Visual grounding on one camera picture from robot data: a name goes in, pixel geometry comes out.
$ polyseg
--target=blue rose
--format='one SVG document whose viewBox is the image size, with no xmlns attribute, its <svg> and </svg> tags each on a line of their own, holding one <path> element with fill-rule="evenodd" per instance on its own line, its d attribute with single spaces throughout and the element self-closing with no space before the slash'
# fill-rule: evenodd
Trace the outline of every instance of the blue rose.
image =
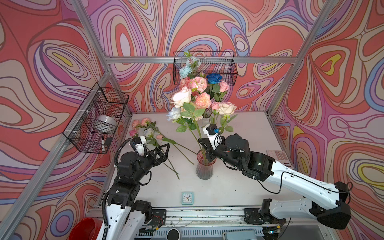
<svg viewBox="0 0 384 240">
<path fill-rule="evenodd" d="M 223 77 L 218 73 L 211 73 L 207 75 L 207 80 L 210 84 L 219 83 Z"/>
<path fill-rule="evenodd" d="M 190 66 L 185 66 L 180 68 L 179 70 L 180 78 L 181 79 L 186 78 L 188 76 L 188 73 L 191 73 L 191 72 L 192 72 L 192 68 Z"/>
</svg>

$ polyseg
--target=clock face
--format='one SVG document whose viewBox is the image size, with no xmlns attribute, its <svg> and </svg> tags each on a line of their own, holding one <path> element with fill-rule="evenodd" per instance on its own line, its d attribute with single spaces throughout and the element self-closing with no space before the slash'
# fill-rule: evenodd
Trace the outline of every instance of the clock face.
<svg viewBox="0 0 384 240">
<path fill-rule="evenodd" d="M 182 203 L 193 204 L 193 194 L 191 192 L 183 192 Z"/>
</svg>

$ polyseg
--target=red bucket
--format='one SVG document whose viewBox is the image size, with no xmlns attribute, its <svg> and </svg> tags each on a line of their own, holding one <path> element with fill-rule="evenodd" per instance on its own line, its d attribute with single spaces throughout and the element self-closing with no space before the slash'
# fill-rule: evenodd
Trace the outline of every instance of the red bucket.
<svg viewBox="0 0 384 240">
<path fill-rule="evenodd" d="M 96 240 L 103 221 L 87 217 L 73 227 L 69 240 Z"/>
</svg>

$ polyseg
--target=pink rose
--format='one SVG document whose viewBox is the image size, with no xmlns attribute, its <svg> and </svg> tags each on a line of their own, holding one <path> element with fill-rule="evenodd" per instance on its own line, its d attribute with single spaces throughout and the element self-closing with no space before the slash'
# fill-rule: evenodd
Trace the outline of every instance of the pink rose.
<svg viewBox="0 0 384 240">
<path fill-rule="evenodd" d="M 197 85 L 197 82 L 195 81 L 190 81 L 189 84 L 188 84 L 188 88 L 190 88 L 191 90 L 194 89 L 194 88 L 198 88 L 198 85 Z"/>
<path fill-rule="evenodd" d="M 141 125 L 146 127 L 150 122 L 151 120 L 149 118 L 143 118 L 143 120 L 141 120 Z"/>
<path fill-rule="evenodd" d="M 224 81 L 221 81 L 221 82 L 219 83 L 219 86 L 220 86 L 220 92 L 221 92 L 221 93 L 223 93 L 223 92 L 225 92 L 225 91 L 228 91 L 228 89 L 229 89 L 229 85 L 228 85 L 228 83 L 226 83 L 226 82 L 224 82 Z"/>
<path fill-rule="evenodd" d="M 179 88 L 182 89 L 183 87 L 188 87 L 189 82 L 190 82 L 190 79 L 188 77 L 181 79 Z"/>
<path fill-rule="evenodd" d="M 130 135 L 131 137 L 134 137 L 136 134 L 137 134 L 137 130 L 135 130 L 135 129 L 129 131 L 129 135 Z"/>
<path fill-rule="evenodd" d="M 213 103 L 211 104 L 211 108 L 212 108 L 212 110 L 217 110 L 217 109 L 218 109 L 218 105 L 219 105 L 219 103 L 220 103 L 220 102 L 213 102 Z"/>
<path fill-rule="evenodd" d="M 140 124 L 139 120 L 133 120 L 132 127 L 137 128 L 137 126 Z"/>
<path fill-rule="evenodd" d="M 195 77 L 195 81 L 197 83 L 197 90 L 199 92 L 204 92 L 204 90 L 207 88 L 207 80 L 202 77 Z"/>
<path fill-rule="evenodd" d="M 202 93 L 196 96 L 195 107 L 196 109 L 207 108 L 211 105 L 211 97 L 208 93 Z"/>
</svg>

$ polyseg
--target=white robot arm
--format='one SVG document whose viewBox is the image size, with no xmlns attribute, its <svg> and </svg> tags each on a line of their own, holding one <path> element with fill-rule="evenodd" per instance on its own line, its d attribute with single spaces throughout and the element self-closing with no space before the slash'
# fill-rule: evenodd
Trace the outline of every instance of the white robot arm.
<svg viewBox="0 0 384 240">
<path fill-rule="evenodd" d="M 348 189 L 347 184 L 342 182 L 322 182 L 289 169 L 270 156 L 250 151 L 248 141 L 238 134 L 224 139 L 214 124 L 206 125 L 203 132 L 208 138 L 199 139 L 199 142 L 206 150 L 209 161 L 218 157 L 226 166 L 232 166 L 227 166 L 228 168 L 240 170 L 243 175 L 259 183 L 274 183 L 280 186 L 280 190 L 285 187 L 304 196 L 293 201 L 264 199 L 257 216 L 260 222 L 278 222 L 286 217 L 298 217 L 317 219 L 321 224 L 335 229 L 344 229 L 347 226 L 351 219 L 351 210 L 345 201 L 352 187 Z M 269 192 L 278 194 L 280 190 Z"/>
</svg>

